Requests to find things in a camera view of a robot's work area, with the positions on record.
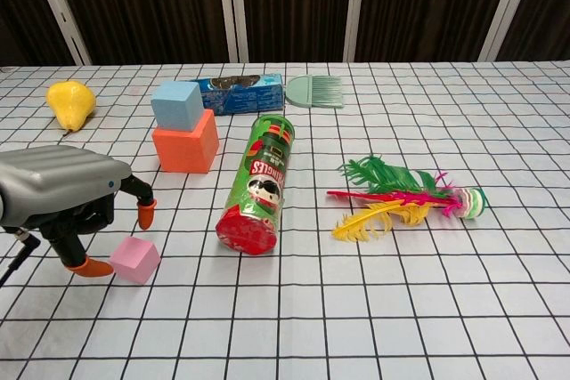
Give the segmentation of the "small pink foam cube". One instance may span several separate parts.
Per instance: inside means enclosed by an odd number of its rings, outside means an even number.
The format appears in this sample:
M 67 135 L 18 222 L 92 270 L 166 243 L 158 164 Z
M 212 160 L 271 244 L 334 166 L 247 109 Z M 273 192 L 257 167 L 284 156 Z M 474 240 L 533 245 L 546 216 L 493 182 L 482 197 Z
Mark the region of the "small pink foam cube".
M 129 236 L 112 253 L 109 263 L 120 278 L 144 285 L 157 269 L 160 256 L 152 242 Z

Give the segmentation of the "yellow toy pear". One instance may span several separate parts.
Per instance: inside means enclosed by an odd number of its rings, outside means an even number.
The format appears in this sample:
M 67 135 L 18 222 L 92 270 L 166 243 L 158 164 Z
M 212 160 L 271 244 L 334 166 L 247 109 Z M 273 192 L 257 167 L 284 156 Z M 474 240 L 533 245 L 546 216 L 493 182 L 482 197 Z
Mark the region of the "yellow toy pear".
M 51 85 L 46 101 L 66 134 L 79 131 L 96 107 L 94 93 L 77 81 Z

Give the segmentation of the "white black-grid tablecloth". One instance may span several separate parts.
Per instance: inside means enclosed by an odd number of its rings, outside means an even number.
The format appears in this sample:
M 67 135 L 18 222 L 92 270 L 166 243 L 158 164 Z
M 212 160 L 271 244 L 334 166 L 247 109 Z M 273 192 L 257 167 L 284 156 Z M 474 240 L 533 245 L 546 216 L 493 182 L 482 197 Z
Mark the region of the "white black-grid tablecloth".
M 208 174 L 167 174 L 150 100 L 165 81 L 264 73 L 338 76 L 345 106 L 283 110 L 296 139 L 279 241 L 249 256 L 215 226 L 254 117 L 217 119 Z M 65 81 L 96 97 L 69 134 L 46 101 Z M 135 236 L 161 262 L 142 286 L 84 279 L 40 246 L 0 288 L 0 380 L 570 380 L 570 60 L 1 67 L 0 150 L 56 142 L 155 190 L 149 230 L 119 194 L 88 253 Z M 327 192 L 350 190 L 338 168 L 370 153 L 489 206 L 335 240 L 356 204 Z

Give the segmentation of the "mint green comb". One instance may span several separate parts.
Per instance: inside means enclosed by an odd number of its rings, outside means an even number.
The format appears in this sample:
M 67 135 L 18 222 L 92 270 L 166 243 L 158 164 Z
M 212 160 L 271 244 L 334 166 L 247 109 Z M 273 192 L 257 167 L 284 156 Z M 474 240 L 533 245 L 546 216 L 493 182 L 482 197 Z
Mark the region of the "mint green comb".
M 344 107 L 340 77 L 305 75 L 292 78 L 285 88 L 286 100 L 302 108 Z

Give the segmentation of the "white screen frame post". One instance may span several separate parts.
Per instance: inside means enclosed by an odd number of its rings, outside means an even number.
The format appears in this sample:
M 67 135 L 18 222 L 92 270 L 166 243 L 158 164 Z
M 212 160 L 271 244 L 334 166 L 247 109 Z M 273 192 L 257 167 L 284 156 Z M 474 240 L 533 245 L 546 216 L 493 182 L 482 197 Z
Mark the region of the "white screen frame post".
M 249 62 L 248 32 L 244 0 L 221 0 L 230 62 Z
M 500 0 L 487 31 L 478 62 L 496 61 L 521 0 Z
M 74 62 L 78 66 L 91 65 L 91 56 L 86 49 L 84 39 L 69 7 L 68 0 L 47 0 L 47 2 Z
M 343 61 L 354 62 L 362 0 L 348 0 Z

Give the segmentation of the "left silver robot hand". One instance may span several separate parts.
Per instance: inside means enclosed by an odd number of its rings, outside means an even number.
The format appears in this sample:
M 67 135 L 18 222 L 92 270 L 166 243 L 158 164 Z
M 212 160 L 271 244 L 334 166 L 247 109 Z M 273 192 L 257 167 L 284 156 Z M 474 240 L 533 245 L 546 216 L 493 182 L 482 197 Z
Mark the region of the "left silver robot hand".
M 129 164 L 91 150 L 48 145 L 0 152 L 0 228 L 22 244 L 0 277 L 2 286 L 42 239 L 62 264 L 81 277 L 112 274 L 109 263 L 87 255 L 80 236 L 114 221 L 114 196 L 122 191 L 137 199 L 137 221 L 147 230 L 157 201 L 152 187 L 132 173 Z

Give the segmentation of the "blue Oreo cookie box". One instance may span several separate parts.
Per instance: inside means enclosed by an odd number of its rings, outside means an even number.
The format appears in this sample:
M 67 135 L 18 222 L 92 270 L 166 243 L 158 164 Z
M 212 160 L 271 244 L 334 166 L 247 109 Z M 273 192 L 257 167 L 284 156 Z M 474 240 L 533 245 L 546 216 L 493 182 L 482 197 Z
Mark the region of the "blue Oreo cookie box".
M 275 111 L 283 108 L 281 74 L 194 79 L 205 109 L 216 116 Z

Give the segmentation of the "blue foam cube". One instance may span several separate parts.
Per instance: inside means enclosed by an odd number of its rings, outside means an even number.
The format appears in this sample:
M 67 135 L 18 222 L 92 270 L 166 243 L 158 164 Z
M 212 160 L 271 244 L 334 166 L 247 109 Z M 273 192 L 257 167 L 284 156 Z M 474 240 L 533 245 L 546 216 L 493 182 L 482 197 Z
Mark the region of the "blue foam cube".
M 163 82 L 151 96 L 160 128 L 192 132 L 204 113 L 200 86 L 192 81 Z

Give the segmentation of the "large orange foam cube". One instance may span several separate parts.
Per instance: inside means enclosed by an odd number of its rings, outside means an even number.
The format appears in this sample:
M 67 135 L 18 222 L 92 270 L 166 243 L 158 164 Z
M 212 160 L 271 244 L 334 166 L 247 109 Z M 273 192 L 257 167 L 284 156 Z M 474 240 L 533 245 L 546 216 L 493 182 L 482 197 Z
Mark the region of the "large orange foam cube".
M 219 148 L 214 111 L 205 109 L 191 132 L 156 127 L 152 140 L 164 172 L 207 174 Z

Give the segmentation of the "green Pringles can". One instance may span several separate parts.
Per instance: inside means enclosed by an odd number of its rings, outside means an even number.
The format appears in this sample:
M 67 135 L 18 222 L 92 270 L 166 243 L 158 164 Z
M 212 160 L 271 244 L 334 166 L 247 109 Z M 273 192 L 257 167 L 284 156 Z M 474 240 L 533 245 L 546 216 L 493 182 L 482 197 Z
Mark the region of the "green Pringles can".
M 251 127 L 216 233 L 226 246 L 249 255 L 273 250 L 281 222 L 283 191 L 294 126 L 263 115 Z

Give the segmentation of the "colourful feather shuttlecock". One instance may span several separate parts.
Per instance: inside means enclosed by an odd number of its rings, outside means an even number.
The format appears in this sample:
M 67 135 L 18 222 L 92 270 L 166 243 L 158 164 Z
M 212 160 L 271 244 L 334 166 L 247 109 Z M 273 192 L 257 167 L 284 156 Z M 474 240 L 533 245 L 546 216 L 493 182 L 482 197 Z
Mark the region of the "colourful feather shuttlecock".
M 382 158 L 370 155 L 348 160 L 338 170 L 355 186 L 366 191 L 329 190 L 328 195 L 355 198 L 364 202 L 355 214 L 345 214 L 331 235 L 342 241 L 368 241 L 380 232 L 388 233 L 397 217 L 407 226 L 424 222 L 432 209 L 446 217 L 473 220 L 488 206 L 484 191 L 477 187 L 456 187 L 442 183 L 446 172 L 431 174 L 404 166 L 391 166 Z

